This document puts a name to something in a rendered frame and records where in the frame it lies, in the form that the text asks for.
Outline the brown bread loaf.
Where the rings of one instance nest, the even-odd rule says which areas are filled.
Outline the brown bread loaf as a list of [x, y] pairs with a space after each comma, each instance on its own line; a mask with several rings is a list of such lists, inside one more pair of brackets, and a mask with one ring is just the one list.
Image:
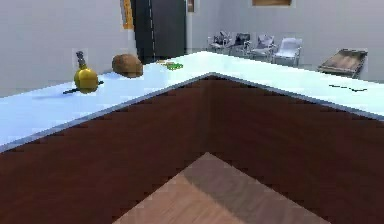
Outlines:
[[127, 78], [136, 78], [143, 75], [142, 62], [132, 54], [116, 55], [112, 60], [112, 69], [115, 73]]

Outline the orange framed wall picture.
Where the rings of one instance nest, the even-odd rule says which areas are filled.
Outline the orange framed wall picture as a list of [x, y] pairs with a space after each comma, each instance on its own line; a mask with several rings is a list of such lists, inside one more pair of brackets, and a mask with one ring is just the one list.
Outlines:
[[123, 23], [123, 27], [125, 29], [134, 29], [133, 24], [133, 17], [132, 17], [132, 9], [131, 9], [131, 1], [130, 0], [123, 0], [123, 9], [124, 9], [124, 16], [125, 16], [125, 22]]

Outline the black fridge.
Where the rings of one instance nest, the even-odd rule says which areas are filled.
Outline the black fridge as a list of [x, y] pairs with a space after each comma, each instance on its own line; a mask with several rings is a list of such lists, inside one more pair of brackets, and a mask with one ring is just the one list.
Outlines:
[[131, 8], [143, 64], [186, 54], [186, 0], [131, 0]]

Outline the thin black utensil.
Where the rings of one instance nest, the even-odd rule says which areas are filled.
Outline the thin black utensil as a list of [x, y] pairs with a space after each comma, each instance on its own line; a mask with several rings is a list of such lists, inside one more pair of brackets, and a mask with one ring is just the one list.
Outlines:
[[355, 89], [355, 88], [352, 88], [352, 87], [348, 87], [348, 86], [340, 86], [340, 85], [334, 85], [334, 84], [329, 84], [328, 85], [329, 87], [332, 87], [332, 88], [341, 88], [341, 89], [348, 89], [352, 92], [364, 92], [364, 91], [367, 91], [368, 89], [366, 88], [363, 88], [363, 89]]
[[[104, 84], [104, 81], [99, 81], [98, 82], [98, 85], [101, 85], [101, 84]], [[78, 88], [73, 88], [73, 89], [64, 91], [63, 94], [75, 93], [75, 92], [78, 92], [78, 91], [80, 91]]]

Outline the grey metal chair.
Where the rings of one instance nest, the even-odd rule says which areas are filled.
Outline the grey metal chair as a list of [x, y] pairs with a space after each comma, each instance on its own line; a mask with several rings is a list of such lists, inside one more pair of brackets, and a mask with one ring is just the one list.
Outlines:
[[274, 37], [267, 34], [258, 36], [257, 46], [251, 50], [253, 58], [263, 58], [266, 62], [270, 62], [272, 55], [277, 49]]
[[230, 42], [231, 36], [225, 31], [220, 31], [218, 35], [207, 38], [207, 49], [213, 52], [222, 52], [229, 46]]
[[237, 33], [234, 43], [230, 46], [231, 56], [245, 55], [250, 44], [251, 35], [249, 33]]
[[285, 59], [292, 61], [294, 66], [298, 66], [302, 43], [301, 38], [284, 37], [277, 52], [272, 56], [272, 62], [276, 63], [278, 59]]

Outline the brown counter with white top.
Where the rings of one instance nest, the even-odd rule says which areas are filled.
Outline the brown counter with white top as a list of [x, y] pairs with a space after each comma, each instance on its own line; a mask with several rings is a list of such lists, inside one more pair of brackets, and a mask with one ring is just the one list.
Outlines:
[[384, 84], [176, 62], [0, 99], [0, 224], [384, 224]]

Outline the yellow round bottle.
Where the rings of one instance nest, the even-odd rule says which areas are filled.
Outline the yellow round bottle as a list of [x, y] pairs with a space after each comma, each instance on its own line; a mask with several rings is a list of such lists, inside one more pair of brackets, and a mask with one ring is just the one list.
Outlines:
[[84, 59], [84, 53], [82, 51], [77, 51], [76, 56], [78, 58], [79, 66], [74, 75], [76, 88], [84, 94], [96, 91], [99, 84], [97, 73], [87, 66]]

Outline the brown wooden table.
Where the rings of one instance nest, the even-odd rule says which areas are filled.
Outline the brown wooden table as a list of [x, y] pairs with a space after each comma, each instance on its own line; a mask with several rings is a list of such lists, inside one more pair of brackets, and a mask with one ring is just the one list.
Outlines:
[[364, 67], [367, 55], [368, 52], [364, 50], [341, 49], [319, 65], [317, 71], [343, 77], [358, 78]]

